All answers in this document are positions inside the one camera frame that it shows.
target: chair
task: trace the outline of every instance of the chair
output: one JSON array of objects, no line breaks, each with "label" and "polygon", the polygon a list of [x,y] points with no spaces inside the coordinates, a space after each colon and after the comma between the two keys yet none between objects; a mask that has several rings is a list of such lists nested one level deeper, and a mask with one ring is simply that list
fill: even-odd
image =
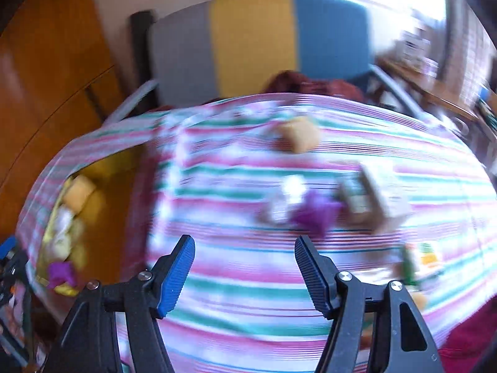
[{"label": "chair", "polygon": [[153,78],[106,123],[124,118],[153,90],[159,106],[187,107],[260,93],[272,76],[288,69],[310,78],[345,79],[363,92],[374,77],[406,114],[419,119],[425,115],[391,77],[372,64],[368,13],[354,2],[213,0],[167,15],[150,28],[150,12],[141,15],[145,16],[142,31],[135,27],[133,35],[140,40],[140,32],[146,33],[150,66],[147,58],[138,57],[138,69],[142,79],[143,74]]}]

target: red cloth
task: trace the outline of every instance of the red cloth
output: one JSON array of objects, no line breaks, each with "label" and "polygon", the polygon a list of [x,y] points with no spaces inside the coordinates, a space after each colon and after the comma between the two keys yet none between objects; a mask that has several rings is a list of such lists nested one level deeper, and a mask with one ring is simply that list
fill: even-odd
[{"label": "red cloth", "polygon": [[438,351],[445,373],[469,372],[497,330],[497,296],[455,327]]},{"label": "red cloth", "polygon": [[292,70],[282,71],[275,76],[263,91],[264,94],[270,92],[300,92],[364,102],[362,91],[344,80],[311,80],[304,74]]}]

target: pink and green striped fabric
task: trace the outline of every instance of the pink and green striped fabric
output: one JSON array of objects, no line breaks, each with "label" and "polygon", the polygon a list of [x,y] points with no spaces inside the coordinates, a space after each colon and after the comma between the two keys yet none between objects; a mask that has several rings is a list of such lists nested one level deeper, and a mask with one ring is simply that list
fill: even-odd
[{"label": "pink and green striped fabric", "polygon": [[[301,114],[319,123],[322,142],[296,155],[282,150],[275,126]],[[306,232],[261,217],[267,194],[285,175],[303,175],[309,187],[331,195],[340,177],[357,172],[362,161],[388,159],[413,216],[398,231],[374,237],[339,219],[315,244],[339,269],[354,271],[390,265],[403,242],[438,241],[445,272],[427,293],[424,312],[438,345],[497,291],[496,194],[460,140],[435,120],[423,123],[339,98],[299,94],[146,114],[74,140],[40,175],[19,219],[17,235],[32,266],[63,180],[143,142],[151,142],[156,164],[150,219],[140,220],[150,226],[147,262],[168,254],[182,234],[196,242],[176,308],[159,321],[178,372],[315,370],[330,324],[314,310],[295,262],[294,241]],[[134,201],[132,215],[140,206]],[[57,308],[51,303],[53,312]],[[118,337],[121,355],[129,360],[122,316]],[[364,350],[358,371],[366,361]]]}]

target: purple object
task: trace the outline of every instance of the purple object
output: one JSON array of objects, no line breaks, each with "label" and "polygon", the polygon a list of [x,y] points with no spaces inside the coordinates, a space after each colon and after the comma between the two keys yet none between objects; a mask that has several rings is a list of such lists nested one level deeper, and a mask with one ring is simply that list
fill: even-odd
[{"label": "purple object", "polygon": [[72,287],[76,286],[76,273],[71,262],[53,262],[48,265],[48,288],[67,283]]},{"label": "purple object", "polygon": [[316,189],[309,189],[302,203],[292,212],[290,221],[300,224],[321,239],[326,238],[326,231],[335,225],[336,217],[342,209],[342,203],[331,200]]}]

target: orange object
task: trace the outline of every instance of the orange object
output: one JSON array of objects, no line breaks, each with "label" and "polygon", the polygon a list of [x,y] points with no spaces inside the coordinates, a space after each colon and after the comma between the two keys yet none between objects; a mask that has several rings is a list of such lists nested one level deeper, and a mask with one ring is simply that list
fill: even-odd
[{"label": "orange object", "polygon": [[74,214],[79,214],[86,200],[88,200],[88,197],[95,189],[96,186],[90,179],[84,175],[78,175],[62,198],[62,201]]}]

